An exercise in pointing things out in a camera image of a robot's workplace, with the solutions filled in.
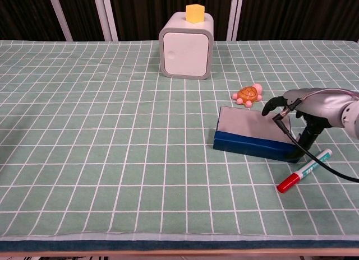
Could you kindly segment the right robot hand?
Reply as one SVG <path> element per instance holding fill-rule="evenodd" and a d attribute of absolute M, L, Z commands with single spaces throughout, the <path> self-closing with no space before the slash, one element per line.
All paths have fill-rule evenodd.
<path fill-rule="evenodd" d="M 270 99 L 262 110 L 266 116 L 278 106 L 289 108 L 295 101 L 296 117 L 304 117 L 306 127 L 298 140 L 309 149 L 325 128 L 344 128 L 348 135 L 358 138 L 358 93 L 345 89 L 294 89 Z"/>

